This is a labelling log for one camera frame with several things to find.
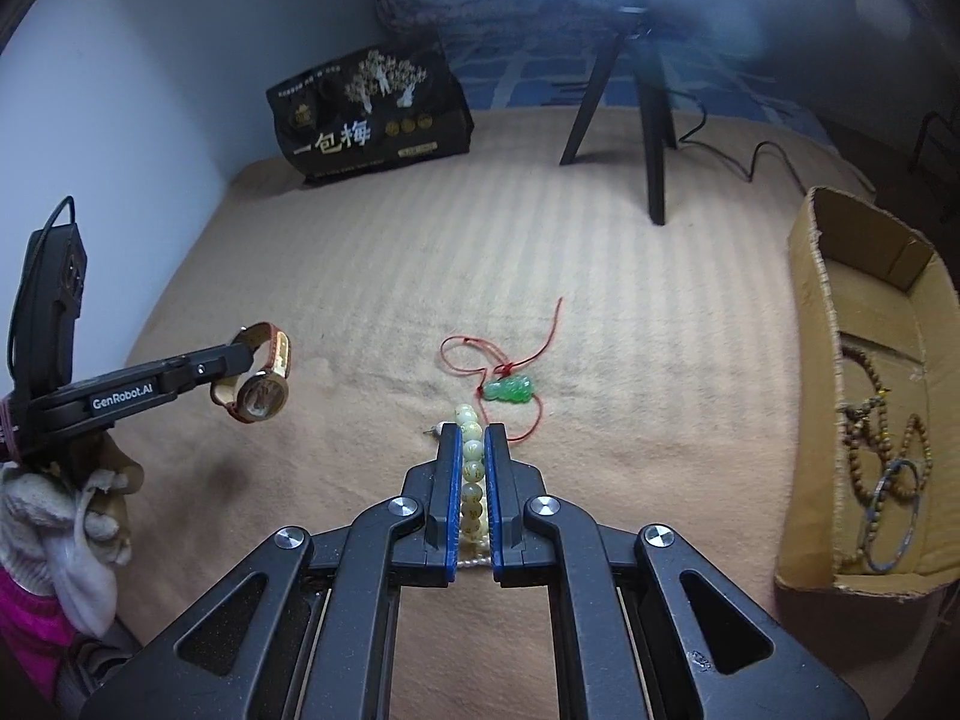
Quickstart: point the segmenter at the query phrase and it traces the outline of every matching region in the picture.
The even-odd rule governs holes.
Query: red cord
[[[504,353],[503,349],[497,346],[493,341],[487,341],[486,338],[475,338],[474,336],[464,336],[460,333],[457,333],[453,336],[447,336],[440,343],[440,360],[443,360],[443,364],[446,365],[451,371],[460,376],[479,376],[480,384],[477,385],[476,390],[474,391],[474,396],[477,399],[477,403],[480,406],[480,413],[483,415],[483,419],[486,423],[490,424],[490,419],[487,417],[487,410],[483,405],[483,385],[487,381],[488,376],[496,376],[497,379],[503,379],[509,376],[512,372],[517,370],[520,367],[529,365],[530,362],[534,362],[537,357],[544,354],[546,349],[550,346],[550,343],[553,341],[553,337],[557,333],[557,323],[560,321],[560,305],[563,304],[563,298],[560,298],[557,301],[557,308],[553,312],[553,323],[550,325],[550,334],[546,337],[544,345],[541,346],[534,354],[525,360],[520,360],[519,362],[513,362],[507,355]],[[471,348],[477,349],[485,357],[493,362],[496,365],[493,366],[493,370],[490,370],[486,365],[483,367],[458,367],[453,365],[453,362],[448,360],[446,357],[446,345],[452,341],[457,341],[460,346],[469,346]],[[531,428],[521,436],[507,437],[508,442],[522,442],[522,440],[529,439],[533,435],[536,426],[541,423],[541,419],[544,418],[544,401],[539,399],[539,396],[534,393],[533,399],[536,402],[536,420],[534,421]]]

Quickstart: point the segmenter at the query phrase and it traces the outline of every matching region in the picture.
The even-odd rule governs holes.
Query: watch face
[[[285,386],[267,377],[251,379],[244,386],[243,411],[257,421],[275,415],[287,399]]]

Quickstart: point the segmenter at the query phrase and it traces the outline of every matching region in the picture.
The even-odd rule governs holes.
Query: black cable
[[[779,153],[781,158],[784,159],[784,165],[786,165],[786,169],[789,170],[790,177],[793,178],[793,182],[797,185],[797,189],[800,190],[800,194],[806,194],[806,186],[803,184],[803,181],[800,180],[800,175],[798,174],[797,169],[794,167],[793,162],[790,161],[790,157],[787,156],[784,147],[779,143],[776,141],[760,141],[757,144],[757,147],[754,148],[754,153],[752,153],[752,157],[750,159],[750,169],[748,170],[747,167],[743,167],[740,162],[731,157],[725,151],[721,151],[721,149],[717,148],[716,146],[711,146],[709,143],[704,143],[703,141],[690,140],[693,135],[700,132],[700,130],[707,126],[707,106],[704,105],[703,101],[700,100],[697,95],[691,95],[688,92],[678,92],[675,89],[666,89],[665,91],[671,95],[678,95],[678,97],[693,100],[693,103],[700,108],[700,121],[696,127],[693,127],[693,129],[691,129],[689,132],[680,135],[680,137],[677,139],[677,143],[687,143],[690,146],[699,146],[700,148],[705,148],[710,153],[720,157],[731,167],[734,167],[736,172],[740,174],[740,177],[743,178],[748,184],[752,184],[755,176],[757,175],[757,161],[760,160],[760,150],[764,146],[771,146],[771,148],[774,148]]]
[[[70,223],[76,223],[77,209],[73,204],[73,196],[68,194],[63,200],[56,204],[54,212],[51,213],[50,218],[47,218],[45,225],[43,225],[43,229],[40,230],[40,237],[37,238],[37,242],[28,254],[27,266],[23,271],[23,278],[20,279],[20,286],[16,291],[16,298],[13,300],[13,312],[10,314],[10,330],[8,330],[7,333],[7,370],[10,372],[10,377],[13,379],[13,381],[16,381],[16,377],[13,375],[13,335],[16,333],[16,321],[20,314],[20,305],[23,302],[23,293],[27,289],[27,285],[30,283],[30,279],[34,275],[34,270],[37,269],[37,262],[40,261],[40,255],[42,254],[43,247],[47,242],[47,236],[50,234],[50,230],[53,228],[56,219],[66,207],[70,208]]]

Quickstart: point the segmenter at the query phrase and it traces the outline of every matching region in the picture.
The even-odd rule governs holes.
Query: watch
[[[231,343],[245,343],[257,351],[270,343],[267,365],[248,378],[240,388],[239,376],[220,379],[210,385],[210,398],[240,422],[262,422],[275,416],[287,402],[290,375],[290,338],[270,322],[241,327]]]

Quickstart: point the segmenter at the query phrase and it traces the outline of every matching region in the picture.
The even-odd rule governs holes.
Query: gloved hand
[[[102,637],[116,613],[114,567],[131,557],[123,495],[143,469],[106,433],[75,442],[96,469],[82,490],[15,464],[0,469],[0,565],[35,596],[53,596],[75,629]]]

